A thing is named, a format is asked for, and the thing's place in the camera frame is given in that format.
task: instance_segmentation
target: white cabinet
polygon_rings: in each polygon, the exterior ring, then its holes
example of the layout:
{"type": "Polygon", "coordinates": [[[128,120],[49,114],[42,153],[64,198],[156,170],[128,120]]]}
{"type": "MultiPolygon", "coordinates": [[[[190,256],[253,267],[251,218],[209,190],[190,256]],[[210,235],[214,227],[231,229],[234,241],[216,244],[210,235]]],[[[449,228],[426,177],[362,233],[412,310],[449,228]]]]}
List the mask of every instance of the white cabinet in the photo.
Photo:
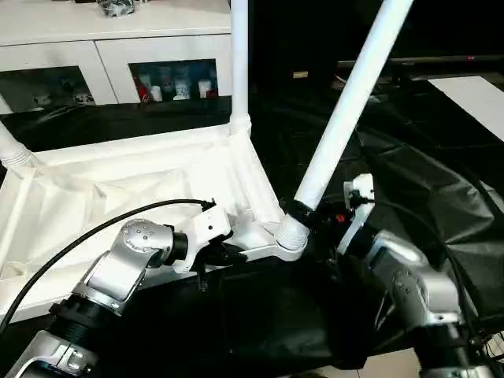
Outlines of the white cabinet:
{"type": "Polygon", "coordinates": [[[0,46],[0,113],[117,103],[93,41],[0,46]]]}
{"type": "Polygon", "coordinates": [[[111,39],[96,46],[119,103],[140,102],[145,92],[156,101],[232,93],[230,34],[111,39]]]}

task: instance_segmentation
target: silver robotic arm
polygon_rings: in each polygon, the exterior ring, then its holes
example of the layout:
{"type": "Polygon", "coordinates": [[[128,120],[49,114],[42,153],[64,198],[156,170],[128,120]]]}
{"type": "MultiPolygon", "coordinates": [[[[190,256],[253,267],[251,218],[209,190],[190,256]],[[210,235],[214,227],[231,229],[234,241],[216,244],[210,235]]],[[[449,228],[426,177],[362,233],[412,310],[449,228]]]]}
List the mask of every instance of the silver robotic arm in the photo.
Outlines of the silver robotic arm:
{"type": "Polygon", "coordinates": [[[367,266],[391,296],[421,363],[423,378],[487,378],[494,374],[475,363],[458,305],[457,287],[431,267],[425,254],[397,235],[370,228],[365,221],[374,207],[371,175],[345,184],[347,208],[354,218],[340,255],[352,254],[367,266]],[[364,198],[352,208],[352,197],[364,198]]]}
{"type": "Polygon", "coordinates": [[[124,312],[146,270],[168,265],[188,272],[203,247],[230,232],[219,206],[192,218],[178,232],[145,219],[128,221],[71,296],[51,308],[56,321],[37,333],[6,378],[86,376],[98,362],[99,334],[124,312]]]}

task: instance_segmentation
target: floor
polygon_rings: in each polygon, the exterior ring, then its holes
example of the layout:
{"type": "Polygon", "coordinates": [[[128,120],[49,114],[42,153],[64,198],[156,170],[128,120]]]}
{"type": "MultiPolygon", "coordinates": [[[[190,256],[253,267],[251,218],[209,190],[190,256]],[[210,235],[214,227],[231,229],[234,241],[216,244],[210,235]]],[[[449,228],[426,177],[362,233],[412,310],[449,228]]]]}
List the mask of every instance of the floor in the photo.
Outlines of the floor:
{"type": "Polygon", "coordinates": [[[418,378],[420,366],[413,349],[408,349],[368,358],[361,370],[343,371],[326,366],[314,372],[325,378],[389,378],[390,376],[418,378]]]}

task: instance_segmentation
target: white pipe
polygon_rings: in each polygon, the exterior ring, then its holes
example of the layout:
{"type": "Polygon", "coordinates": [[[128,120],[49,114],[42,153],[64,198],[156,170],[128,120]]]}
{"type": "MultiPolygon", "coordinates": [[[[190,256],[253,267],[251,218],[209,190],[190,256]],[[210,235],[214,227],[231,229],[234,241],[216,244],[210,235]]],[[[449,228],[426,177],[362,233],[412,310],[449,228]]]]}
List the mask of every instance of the white pipe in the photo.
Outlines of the white pipe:
{"type": "Polygon", "coordinates": [[[232,33],[232,130],[250,127],[249,116],[249,4],[248,0],[231,1],[232,33]]]}
{"type": "Polygon", "coordinates": [[[32,152],[7,130],[6,126],[0,122],[0,160],[6,168],[25,164],[32,157],[32,152]]]}
{"type": "MultiPolygon", "coordinates": [[[[332,112],[295,199],[316,209],[378,80],[413,0],[384,0],[354,69],[332,112]]],[[[286,216],[276,239],[289,249],[304,247],[309,230],[286,216]]]]}

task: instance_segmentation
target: black cable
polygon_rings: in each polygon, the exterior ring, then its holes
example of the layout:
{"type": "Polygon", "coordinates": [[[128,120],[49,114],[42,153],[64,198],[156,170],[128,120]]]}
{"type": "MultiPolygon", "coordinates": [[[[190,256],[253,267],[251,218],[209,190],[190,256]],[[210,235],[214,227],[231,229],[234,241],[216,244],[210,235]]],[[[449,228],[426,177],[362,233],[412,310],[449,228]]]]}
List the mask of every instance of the black cable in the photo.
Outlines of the black cable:
{"type": "Polygon", "coordinates": [[[435,238],[436,242],[443,248],[445,255],[448,258],[448,261],[451,263],[452,268],[454,270],[454,277],[455,277],[455,285],[457,286],[457,290],[459,293],[459,305],[461,307],[462,311],[462,316],[464,317],[465,323],[467,324],[467,327],[469,329],[469,333],[472,336],[472,343],[474,343],[474,346],[477,348],[477,350],[480,352],[482,358],[487,360],[488,366],[490,367],[492,373],[495,375],[495,377],[504,377],[504,374],[502,373],[502,370],[498,368],[497,366],[494,365],[492,359],[484,353],[484,346],[481,342],[480,336],[478,332],[476,331],[476,327],[474,326],[473,323],[473,315],[471,314],[471,310],[469,309],[470,305],[467,300],[467,297],[465,295],[465,287],[463,284],[463,278],[462,274],[460,271],[460,267],[458,264],[457,259],[455,258],[453,252],[448,248],[448,246],[445,244],[444,241],[441,240],[441,238],[438,235],[438,232],[421,216],[416,214],[414,211],[411,211],[407,207],[400,205],[395,202],[389,202],[385,200],[372,200],[372,199],[367,199],[363,198],[365,202],[371,202],[375,203],[376,205],[379,206],[388,206],[394,209],[397,209],[401,211],[404,214],[409,215],[413,219],[415,219],[418,223],[422,224],[425,229],[427,229],[432,236],[435,238]]]}
{"type": "Polygon", "coordinates": [[[94,234],[97,234],[101,230],[111,226],[112,224],[115,224],[117,222],[123,221],[126,218],[131,217],[132,215],[136,215],[138,213],[150,210],[150,209],[155,209],[157,207],[162,207],[162,206],[168,206],[168,205],[179,205],[179,204],[194,204],[194,205],[200,205],[203,209],[208,209],[215,204],[212,202],[207,202],[207,201],[201,201],[199,199],[169,199],[167,201],[160,201],[160,202],[155,202],[151,203],[149,205],[145,205],[142,207],[139,207],[138,209],[134,209],[131,211],[128,211],[127,213],[121,214],[117,217],[112,218],[111,220],[108,220],[105,223],[100,224],[99,226],[92,228],[90,231],[86,232],[84,235],[80,236],[78,239],[70,243],[68,246],[63,248],[60,252],[54,255],[46,264],[44,264],[37,272],[28,280],[28,282],[23,286],[17,297],[14,299],[12,304],[10,305],[9,309],[6,312],[6,315],[2,319],[2,323],[0,324],[0,337],[2,336],[3,332],[6,330],[7,326],[9,325],[9,322],[11,321],[13,315],[15,314],[17,307],[21,304],[21,301],[23,298],[26,296],[26,294],[30,291],[30,289],[35,285],[35,283],[42,277],[42,275],[47,272],[51,266],[56,264],[61,258],[63,258],[68,252],[73,250],[75,247],[79,246],[82,242],[85,240],[89,239],[92,237],[94,234]]]}
{"type": "Polygon", "coordinates": [[[388,296],[388,293],[385,292],[384,296],[381,299],[380,307],[378,308],[378,311],[376,311],[376,316],[375,316],[375,321],[374,321],[374,330],[375,331],[378,330],[377,326],[378,326],[378,323],[380,322],[381,312],[383,311],[383,309],[385,307],[385,301],[387,300],[387,296],[388,296]]]}
{"type": "Polygon", "coordinates": [[[388,308],[387,312],[384,314],[384,316],[380,319],[380,321],[376,325],[377,332],[380,331],[380,329],[384,326],[389,316],[392,315],[394,311],[395,311],[395,305],[392,303],[391,306],[388,308]]]}

